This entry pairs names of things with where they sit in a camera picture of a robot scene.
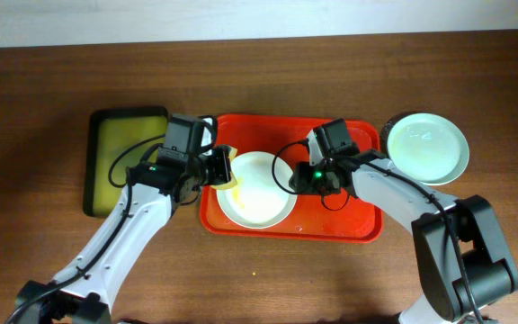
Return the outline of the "light green plate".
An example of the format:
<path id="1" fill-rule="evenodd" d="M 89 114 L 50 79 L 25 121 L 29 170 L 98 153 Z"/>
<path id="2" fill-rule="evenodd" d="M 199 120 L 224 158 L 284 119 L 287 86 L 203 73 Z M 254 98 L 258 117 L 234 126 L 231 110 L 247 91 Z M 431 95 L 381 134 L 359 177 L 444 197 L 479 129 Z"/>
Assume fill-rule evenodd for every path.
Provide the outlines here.
<path id="1" fill-rule="evenodd" d="M 454 123 L 441 115 L 403 112 L 383 126 L 380 139 L 388 158 L 415 180 L 427 168 L 466 170 L 469 164 L 467 139 Z"/>

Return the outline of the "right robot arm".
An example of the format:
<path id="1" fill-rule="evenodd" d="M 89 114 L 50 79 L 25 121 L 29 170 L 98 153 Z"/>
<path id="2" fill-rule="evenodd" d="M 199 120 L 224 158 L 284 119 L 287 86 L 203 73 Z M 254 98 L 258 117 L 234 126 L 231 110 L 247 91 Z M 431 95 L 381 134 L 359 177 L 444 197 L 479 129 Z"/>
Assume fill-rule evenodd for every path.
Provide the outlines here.
<path id="1" fill-rule="evenodd" d="M 298 194 L 346 191 L 413 236 L 423 290 L 400 323 L 485 323 L 481 309 L 518 290 L 518 268 L 485 198 L 459 199 L 411 179 L 371 149 L 298 163 L 289 181 Z"/>

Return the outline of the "white plate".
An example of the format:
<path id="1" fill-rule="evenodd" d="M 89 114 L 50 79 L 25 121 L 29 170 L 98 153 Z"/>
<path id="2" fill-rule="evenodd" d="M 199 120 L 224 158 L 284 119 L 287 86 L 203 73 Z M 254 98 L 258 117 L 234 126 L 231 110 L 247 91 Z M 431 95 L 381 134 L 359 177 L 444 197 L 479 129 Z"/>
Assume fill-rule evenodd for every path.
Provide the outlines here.
<path id="1" fill-rule="evenodd" d="M 235 224 L 262 230 L 282 222 L 293 211 L 297 196 L 283 191 L 272 176 L 274 155 L 262 151 L 246 152 L 231 162 L 237 184 L 217 190 L 223 213 Z"/>

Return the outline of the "light blue plate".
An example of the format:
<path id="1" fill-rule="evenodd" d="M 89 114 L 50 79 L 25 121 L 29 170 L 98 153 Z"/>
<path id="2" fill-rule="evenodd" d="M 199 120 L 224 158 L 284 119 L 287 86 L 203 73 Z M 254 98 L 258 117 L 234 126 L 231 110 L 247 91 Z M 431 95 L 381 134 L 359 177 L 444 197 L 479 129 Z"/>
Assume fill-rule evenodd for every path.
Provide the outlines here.
<path id="1" fill-rule="evenodd" d="M 455 167 L 453 169 L 427 168 L 419 173 L 417 179 L 425 185 L 447 185 L 458 179 L 465 169 Z"/>

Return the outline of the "green and yellow sponge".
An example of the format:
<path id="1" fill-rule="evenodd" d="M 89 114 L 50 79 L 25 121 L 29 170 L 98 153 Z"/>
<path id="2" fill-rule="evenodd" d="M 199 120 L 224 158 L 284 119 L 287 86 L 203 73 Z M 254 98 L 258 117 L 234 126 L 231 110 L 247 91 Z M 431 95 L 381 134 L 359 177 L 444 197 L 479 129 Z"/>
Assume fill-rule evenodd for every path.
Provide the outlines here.
<path id="1" fill-rule="evenodd" d="M 209 157 L 210 174 L 208 184 L 217 190 L 226 190 L 237 184 L 231 163 L 237 155 L 237 149 L 229 145 L 219 145 Z"/>

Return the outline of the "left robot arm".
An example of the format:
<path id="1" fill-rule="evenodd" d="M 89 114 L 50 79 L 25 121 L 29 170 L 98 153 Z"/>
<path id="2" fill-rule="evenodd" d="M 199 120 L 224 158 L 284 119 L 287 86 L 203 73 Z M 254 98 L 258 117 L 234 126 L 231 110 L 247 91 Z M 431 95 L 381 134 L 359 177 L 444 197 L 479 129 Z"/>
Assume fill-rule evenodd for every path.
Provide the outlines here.
<path id="1" fill-rule="evenodd" d="M 91 240 L 50 283 L 29 281 L 18 293 L 9 323 L 109 323 L 112 305 L 147 243 L 170 221 L 191 193 L 204 186 L 232 185 L 227 145 L 179 152 L 157 143 L 156 162 L 142 157 L 126 170 L 126 183 L 112 212 Z"/>

